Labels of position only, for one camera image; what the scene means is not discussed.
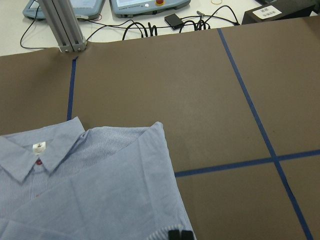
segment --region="cable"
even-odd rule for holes
[[[92,21],[98,22],[98,21],[100,21],[101,19],[102,19],[102,15],[99,14],[99,15],[98,15],[98,18],[97,18],[97,19],[93,19]]]
[[[230,9],[230,11],[232,12],[232,14],[233,14],[233,16],[234,16],[234,19],[235,19],[235,25],[240,25],[239,24],[239,22],[238,22],[238,19],[237,19],[237,17],[236,17],[236,15],[235,15],[235,13],[234,13],[234,11],[231,9],[231,7],[229,7],[228,5],[223,5],[223,6],[221,6],[221,7],[219,7],[217,10],[215,10],[214,11],[214,13],[212,13],[212,15],[207,19],[207,20],[205,20],[205,22],[208,22],[211,18],[213,18],[214,17],[214,15],[220,10],[220,9],[222,9],[222,8],[224,8],[224,7],[227,7],[228,9]]]
[[[145,26],[143,24],[141,24],[140,22],[134,22],[134,23],[131,23],[124,31],[123,33],[123,37],[122,37],[122,41],[125,40],[125,37],[126,37],[126,34],[128,32],[128,30],[133,26],[133,25],[136,25],[138,27],[138,25],[140,25],[141,27],[143,27],[144,29],[144,34],[145,34],[145,37],[147,38],[148,37],[148,33],[147,33],[147,29],[145,28]]]
[[[192,23],[194,30],[195,30],[195,31],[198,30],[196,23],[195,23],[194,21],[192,21],[192,20],[188,20],[188,21],[185,21],[185,22],[183,23],[183,25],[180,27],[179,33],[181,33],[181,31],[182,31],[182,29],[184,28],[184,26],[186,25],[186,23]]]
[[[27,47],[27,46],[23,46],[22,45],[22,40],[24,38],[24,36],[26,35],[26,33],[28,32],[28,30],[31,28],[31,26],[35,23],[36,19],[37,19],[37,15],[38,15],[38,11],[39,11],[39,8],[40,6],[38,6],[36,8],[36,11],[35,11],[35,17],[32,21],[32,23],[30,24],[30,26],[25,30],[24,34],[22,35],[21,39],[20,39],[20,46],[24,49],[46,49],[47,47]]]
[[[158,31],[157,31],[157,26],[153,25],[151,27],[151,23],[148,22],[148,27],[149,27],[149,31],[150,31],[150,37],[152,37],[153,35],[158,36]]]
[[[23,40],[24,36],[26,35],[26,33],[28,32],[28,30],[31,28],[31,26],[34,24],[34,22],[35,22],[36,19],[37,19],[37,14],[38,14],[38,11],[39,11],[39,7],[40,7],[40,6],[38,6],[37,9],[36,9],[35,17],[34,17],[32,23],[30,24],[30,26],[27,28],[27,30],[24,32],[24,34],[22,35],[22,37],[21,37],[21,39],[20,39],[20,46],[21,46],[22,48],[24,48],[24,49],[46,49],[46,48],[47,48],[47,47],[25,47],[25,46],[22,45],[22,40]],[[223,18],[223,17],[214,16],[220,9],[225,8],[225,7],[227,7],[227,8],[230,9],[230,11],[232,12],[232,14],[233,14],[234,19],[235,19],[236,22],[233,22],[233,21],[231,21],[231,20],[229,20],[229,19],[226,19],[226,18]],[[195,22],[192,21],[192,20],[187,20],[187,21],[185,21],[185,22],[183,23],[183,26],[180,28],[179,33],[182,32],[183,27],[185,27],[185,26],[191,26],[191,25],[193,25],[194,31],[200,31],[200,30],[202,30],[202,29],[203,29],[203,30],[211,29],[211,26],[210,26],[210,24],[208,23],[208,21],[209,21],[211,18],[216,18],[216,19],[224,20],[224,21],[227,21],[227,22],[229,22],[229,23],[231,23],[231,24],[233,24],[233,25],[235,25],[235,26],[236,26],[236,25],[240,25],[239,22],[238,22],[238,19],[237,19],[236,15],[235,15],[235,13],[234,13],[234,11],[233,11],[233,10],[231,9],[231,7],[229,7],[228,5],[223,5],[223,6],[219,7],[219,8],[218,8],[217,10],[215,10],[214,13],[211,14],[211,15],[205,15],[205,14],[199,12],[199,11],[197,11],[197,13],[198,13],[199,15],[195,15],[195,16],[185,16],[185,17],[181,17],[181,18],[180,18],[181,20],[183,20],[183,19],[188,19],[188,18],[199,18],[199,21],[198,21],[197,23],[195,23]],[[101,25],[101,27],[99,27],[98,29],[96,29],[96,30],[87,38],[87,40],[89,40],[95,33],[97,33],[98,31],[100,31],[101,29],[103,29],[103,28],[105,28],[105,27],[116,28],[116,29],[124,29],[124,33],[123,33],[123,36],[122,36],[122,40],[125,39],[126,34],[127,34],[127,32],[128,32],[129,29],[139,29],[139,31],[140,31],[140,33],[141,33],[141,38],[143,38],[144,35],[145,35],[146,37],[148,37],[148,32],[147,32],[146,27],[145,27],[143,24],[141,24],[140,22],[135,22],[135,21],[133,21],[132,19],[130,19],[130,20],[127,20],[127,21],[125,21],[125,22],[123,22],[123,23],[121,23],[121,24],[118,24],[118,25],[107,25],[107,24],[103,24],[103,23],[97,22],[97,21],[101,20],[101,18],[100,18],[100,19],[98,18],[98,20],[85,20],[86,22],[90,22],[90,23],[93,23],[93,24]],[[126,23],[128,23],[128,22],[132,22],[132,23],[131,23],[129,26],[127,26],[127,27],[122,27],[122,25],[124,25],[124,24],[126,24]],[[153,25],[153,26],[151,27],[151,23],[148,22],[148,27],[147,27],[147,28],[148,28],[148,30],[149,30],[149,32],[150,32],[150,37],[152,37],[152,36],[157,36],[157,35],[158,35],[158,29],[171,28],[171,26],[158,26],[158,27],[157,27],[156,25]]]
[[[124,25],[124,24],[126,24],[126,23],[128,23],[128,22],[134,23],[134,21],[133,21],[132,19],[129,19],[129,20],[127,20],[127,21],[125,21],[125,22],[123,22],[123,23],[121,23],[121,24],[118,24],[118,25],[106,25],[106,24],[103,24],[103,23],[100,23],[100,22],[91,21],[91,20],[86,20],[86,22],[90,22],[90,23],[93,23],[93,24],[102,25],[102,27],[100,27],[100,28],[98,28],[97,30],[95,30],[95,31],[87,38],[87,40],[89,40],[89,38],[91,38],[96,32],[98,32],[99,30],[101,30],[101,29],[103,29],[103,28],[105,28],[105,27],[127,29],[127,27],[120,27],[120,26],[122,26],[122,25]]]

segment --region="shirt collar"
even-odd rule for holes
[[[17,181],[23,182],[40,158],[45,169],[51,173],[84,131],[79,118],[75,117],[56,125],[0,136],[0,166]],[[46,149],[35,155],[31,146],[46,141]]]

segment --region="white tag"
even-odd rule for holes
[[[268,19],[274,16],[277,16],[279,14],[282,14],[278,9],[276,9],[274,6],[265,6],[259,10],[255,10],[252,12],[254,15],[256,15],[260,19]]]
[[[37,3],[36,1],[33,1],[33,3],[31,4],[31,6],[29,8],[36,9],[37,7],[39,7],[39,3]]]
[[[33,144],[33,146],[32,146],[32,150],[35,155],[39,155],[45,149],[46,149],[46,142],[45,141]]]
[[[89,19],[88,16],[81,15],[81,14],[75,14],[75,17],[76,17],[77,19]]]

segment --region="shirt button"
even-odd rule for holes
[[[38,159],[37,161],[35,161],[35,164],[41,165],[41,164],[42,164],[42,161],[41,161],[40,159]]]

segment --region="blue tape line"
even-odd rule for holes
[[[276,156],[274,158],[267,157],[267,158],[255,159],[255,160],[250,160],[250,161],[229,163],[229,164],[224,164],[224,165],[219,165],[219,166],[209,166],[209,167],[186,170],[186,171],[177,171],[174,173],[174,176],[176,178],[181,178],[181,177],[197,175],[197,174],[207,174],[207,173],[212,173],[212,172],[217,172],[217,171],[231,170],[231,169],[238,169],[238,168],[242,168],[242,167],[273,163],[274,160],[287,161],[287,160],[301,159],[301,158],[312,157],[312,156],[317,156],[317,155],[320,155],[320,149],[312,150],[312,151],[304,151],[304,152],[299,152],[299,153],[293,153],[293,154],[288,154],[288,155],[282,155],[282,156]]]
[[[72,60],[72,69],[70,77],[70,87],[69,87],[69,100],[68,109],[66,113],[66,120],[69,121],[72,118],[72,107],[74,103],[74,88],[75,88],[75,78],[76,78],[76,68],[77,68],[77,58]]]
[[[282,183],[283,183],[283,185],[284,185],[284,188],[285,188],[285,190],[286,190],[286,193],[287,193],[287,195],[288,195],[289,198],[290,198],[291,204],[292,204],[292,206],[293,206],[293,208],[294,208],[295,214],[297,215],[297,217],[298,217],[298,219],[299,219],[299,222],[300,222],[301,227],[302,227],[302,229],[303,229],[303,232],[304,232],[304,234],[305,234],[305,236],[306,236],[306,239],[307,239],[307,240],[313,240],[314,238],[313,238],[313,236],[312,236],[312,234],[311,234],[311,232],[310,232],[310,229],[309,229],[308,224],[307,224],[307,222],[306,222],[306,220],[305,220],[305,217],[304,217],[304,215],[303,215],[303,213],[302,213],[302,211],[301,211],[301,209],[300,209],[300,207],[299,207],[299,204],[298,204],[298,202],[297,202],[297,199],[296,199],[294,193],[292,192],[292,190],[291,190],[291,188],[290,188],[290,186],[289,186],[289,184],[288,184],[288,181],[287,181],[285,172],[284,172],[284,170],[282,169],[282,167],[281,167],[281,165],[280,165],[280,162],[277,161],[277,160],[275,160],[275,161],[274,161],[274,165],[275,165],[275,167],[276,167],[276,169],[277,169],[277,171],[278,171],[278,173],[279,173],[279,175],[280,175],[280,178],[281,178],[281,180],[282,180]]]
[[[260,117],[259,117],[259,115],[258,115],[258,113],[257,113],[257,110],[256,110],[256,108],[255,108],[255,106],[254,106],[254,103],[252,102],[251,97],[250,97],[250,95],[249,95],[249,92],[248,92],[248,90],[247,90],[247,88],[246,88],[246,86],[245,86],[245,83],[244,83],[241,75],[240,75],[240,72],[239,72],[239,70],[238,70],[238,67],[237,67],[237,65],[236,65],[236,62],[235,62],[234,58],[232,57],[232,54],[231,54],[230,49],[229,49],[229,47],[228,47],[228,44],[227,44],[227,42],[226,42],[225,36],[224,36],[224,34],[222,33],[222,30],[221,30],[220,28],[218,28],[217,30],[218,30],[218,33],[219,33],[220,38],[221,38],[221,40],[222,40],[222,43],[223,43],[224,49],[225,49],[225,51],[226,51],[226,54],[228,55],[228,58],[229,58],[229,60],[230,60],[230,62],[231,62],[231,65],[232,65],[232,68],[233,68],[233,70],[234,70],[234,73],[235,73],[235,75],[236,75],[236,77],[237,77],[237,79],[238,79],[238,81],[239,81],[239,84],[240,84],[240,86],[241,86],[241,88],[242,88],[242,91],[243,91],[243,93],[244,93],[244,96],[245,96],[245,98],[246,98],[246,101],[247,101],[247,103],[249,104],[249,107],[250,107],[251,112],[252,112],[252,114],[253,114],[253,116],[254,116],[254,119],[255,119],[255,121],[256,121],[256,124],[257,124],[258,127],[259,127],[259,130],[260,130],[260,132],[261,132],[261,135],[262,135],[262,137],[263,137],[263,140],[264,140],[264,142],[265,142],[265,144],[266,144],[266,146],[267,146],[267,148],[268,148],[268,150],[269,150],[269,152],[270,152],[271,157],[275,157],[275,156],[276,156],[276,152],[275,152],[274,148],[273,148],[272,145],[271,145],[271,142],[270,142],[270,140],[269,140],[269,138],[268,138],[268,135],[267,135],[267,133],[266,133],[266,130],[265,130],[265,128],[264,128],[264,126],[263,126],[263,124],[262,124],[262,122],[261,122],[261,120],[260,120]]]
[[[262,135],[262,137],[263,137],[263,140],[264,140],[264,142],[265,142],[265,144],[266,144],[266,146],[267,146],[267,148],[268,148],[268,150],[269,150],[269,153],[270,153],[271,158],[272,158],[272,160],[273,160],[273,162],[274,162],[274,165],[275,165],[275,167],[276,167],[276,170],[277,170],[278,174],[280,175],[282,184],[283,184],[283,186],[284,186],[284,188],[285,188],[285,190],[286,190],[286,192],[287,192],[288,197],[290,198],[291,204],[292,204],[292,206],[293,206],[293,208],[294,208],[294,211],[295,211],[295,213],[296,213],[296,215],[297,215],[297,217],[298,217],[298,219],[299,219],[299,222],[300,222],[300,224],[301,224],[301,227],[302,227],[302,229],[303,229],[303,232],[304,232],[304,234],[305,234],[305,236],[306,236],[306,238],[307,238],[308,240],[313,240],[313,236],[312,236],[312,234],[311,234],[311,232],[310,232],[310,229],[309,229],[309,227],[308,227],[308,225],[307,225],[307,222],[306,222],[306,220],[305,220],[305,218],[304,218],[304,216],[303,216],[303,214],[302,214],[302,211],[301,211],[301,209],[300,209],[300,207],[299,207],[299,205],[298,205],[298,202],[297,202],[297,200],[296,200],[293,192],[292,192],[291,189],[290,189],[290,186],[289,186],[289,184],[288,184],[286,175],[285,175],[285,173],[284,173],[284,171],[283,171],[283,169],[282,169],[282,167],[281,167],[281,165],[280,165],[280,162],[279,162],[279,160],[278,160],[278,158],[277,158],[276,152],[275,152],[275,150],[274,150],[274,148],[273,148],[273,146],[272,146],[272,144],[271,144],[271,142],[270,142],[270,139],[269,139],[269,137],[268,137],[268,135],[267,135],[267,132],[266,132],[266,130],[265,130],[265,128],[264,128],[261,120],[260,120],[260,117],[259,117],[259,115],[258,115],[258,113],[257,113],[257,111],[256,111],[256,108],[255,108],[252,100],[251,100],[251,97],[250,97],[250,95],[249,95],[249,92],[248,92],[248,90],[247,90],[247,88],[246,88],[246,86],[245,86],[245,83],[244,83],[244,81],[243,81],[243,79],[242,79],[242,77],[241,77],[241,74],[240,74],[240,72],[239,72],[239,70],[238,70],[238,67],[237,67],[237,65],[236,65],[236,62],[235,62],[235,60],[234,60],[234,58],[233,58],[233,56],[232,56],[232,54],[231,54],[231,52],[230,52],[230,49],[229,49],[229,47],[228,47],[227,41],[226,41],[226,39],[225,39],[225,36],[224,36],[224,34],[223,34],[223,32],[222,32],[222,30],[221,30],[220,28],[218,28],[217,31],[218,31],[218,33],[219,33],[219,35],[220,35],[222,44],[223,44],[224,49],[225,49],[225,51],[226,51],[226,53],[227,53],[227,56],[228,56],[228,58],[229,58],[229,60],[230,60],[230,63],[231,63],[232,68],[233,68],[233,70],[234,70],[234,73],[235,73],[235,75],[236,75],[236,77],[237,77],[237,79],[238,79],[238,81],[239,81],[239,84],[240,84],[240,86],[241,86],[241,88],[242,88],[242,91],[243,91],[243,93],[244,93],[244,95],[245,95],[245,98],[246,98],[246,100],[247,100],[247,102],[248,102],[248,104],[249,104],[249,107],[250,107],[251,112],[252,112],[252,114],[253,114],[253,116],[254,116],[254,119],[255,119],[255,121],[256,121],[256,124],[258,125],[259,130],[260,130],[260,132],[261,132],[261,135]]]
[[[292,159],[312,157],[312,156],[316,156],[316,155],[320,155],[320,149],[278,156],[277,159],[278,159],[278,161],[286,161],[286,160],[292,160]]]
[[[273,159],[271,157],[268,157],[268,158],[262,158],[257,160],[242,161],[242,162],[224,164],[219,166],[210,166],[210,167],[204,167],[204,168],[187,170],[187,171],[178,171],[174,173],[174,176],[176,178],[181,178],[181,177],[186,177],[190,175],[206,174],[206,173],[212,173],[212,172],[223,171],[223,170],[237,169],[237,168],[243,168],[243,167],[260,165],[260,164],[267,164],[272,162],[273,162]]]

